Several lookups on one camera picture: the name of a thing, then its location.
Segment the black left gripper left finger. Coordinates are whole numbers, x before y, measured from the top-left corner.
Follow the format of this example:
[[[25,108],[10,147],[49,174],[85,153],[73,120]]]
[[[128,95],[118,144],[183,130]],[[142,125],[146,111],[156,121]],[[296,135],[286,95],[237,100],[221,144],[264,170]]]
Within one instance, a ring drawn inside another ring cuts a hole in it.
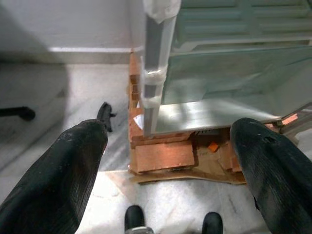
[[[107,142],[105,125],[96,119],[60,134],[1,204],[1,233],[75,233]]]

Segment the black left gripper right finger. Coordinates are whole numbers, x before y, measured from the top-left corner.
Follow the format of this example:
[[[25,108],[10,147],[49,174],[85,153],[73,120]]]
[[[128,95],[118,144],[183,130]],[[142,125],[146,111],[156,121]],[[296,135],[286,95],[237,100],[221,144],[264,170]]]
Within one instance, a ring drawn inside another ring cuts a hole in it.
[[[241,118],[230,140],[247,186],[272,234],[312,232],[312,162],[288,138]]]

